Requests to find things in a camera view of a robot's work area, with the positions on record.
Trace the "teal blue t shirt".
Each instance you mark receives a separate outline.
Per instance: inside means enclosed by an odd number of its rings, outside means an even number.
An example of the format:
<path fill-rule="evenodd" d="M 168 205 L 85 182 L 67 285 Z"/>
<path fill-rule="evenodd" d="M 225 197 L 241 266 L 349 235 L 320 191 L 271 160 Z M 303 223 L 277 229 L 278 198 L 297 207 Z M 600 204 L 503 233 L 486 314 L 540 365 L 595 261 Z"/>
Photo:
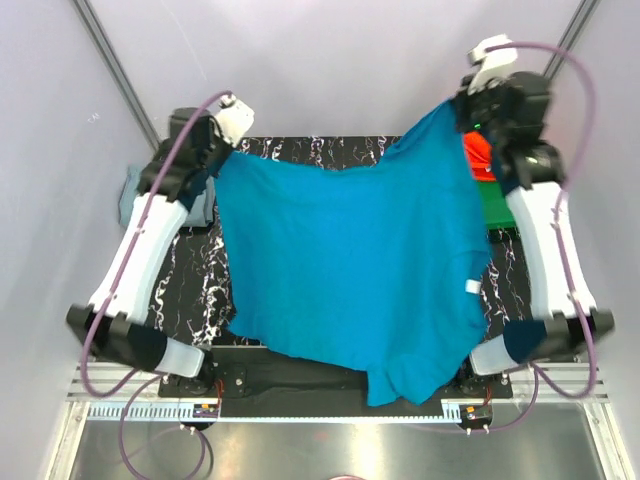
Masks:
<path fill-rule="evenodd" d="M 234 335 L 364 372 L 372 407 L 425 402 L 482 341 L 491 249 L 450 102 L 372 167 L 235 153 L 215 190 Z"/>

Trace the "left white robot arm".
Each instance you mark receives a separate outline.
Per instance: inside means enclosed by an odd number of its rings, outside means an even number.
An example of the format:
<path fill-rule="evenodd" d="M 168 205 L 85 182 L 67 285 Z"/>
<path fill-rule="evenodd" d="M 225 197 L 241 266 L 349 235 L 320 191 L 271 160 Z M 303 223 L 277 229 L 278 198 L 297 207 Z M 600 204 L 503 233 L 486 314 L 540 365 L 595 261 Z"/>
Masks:
<path fill-rule="evenodd" d="M 254 123 L 253 110 L 233 97 L 220 109 L 179 108 L 169 136 L 141 171 L 124 237 L 87 305 L 72 305 L 66 323 L 82 343 L 80 374 L 89 381 L 95 356 L 134 370 L 181 377 L 196 396 L 215 386 L 205 350 L 168 337 L 146 324 L 152 290 L 170 245 L 198 197 Z"/>

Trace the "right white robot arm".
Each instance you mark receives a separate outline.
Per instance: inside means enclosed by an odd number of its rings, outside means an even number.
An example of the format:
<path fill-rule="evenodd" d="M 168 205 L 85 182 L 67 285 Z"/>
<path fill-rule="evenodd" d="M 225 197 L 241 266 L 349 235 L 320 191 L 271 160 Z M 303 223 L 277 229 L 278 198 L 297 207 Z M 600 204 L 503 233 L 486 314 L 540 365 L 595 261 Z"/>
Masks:
<path fill-rule="evenodd" d="M 549 81 L 536 73 L 491 76 L 481 87 L 463 78 L 453 99 L 456 127 L 478 132 L 491 145 L 491 169 L 516 227 L 530 279 L 531 316 L 504 327 L 498 337 L 475 347 L 469 362 L 454 371 L 454 384 L 476 396 L 490 375 L 583 354 L 589 376 L 573 398 L 587 397 L 597 380 L 595 344 L 614 329 L 610 311 L 598 308 L 584 279 L 566 206 L 565 174 L 559 150 L 543 140 L 551 102 Z"/>

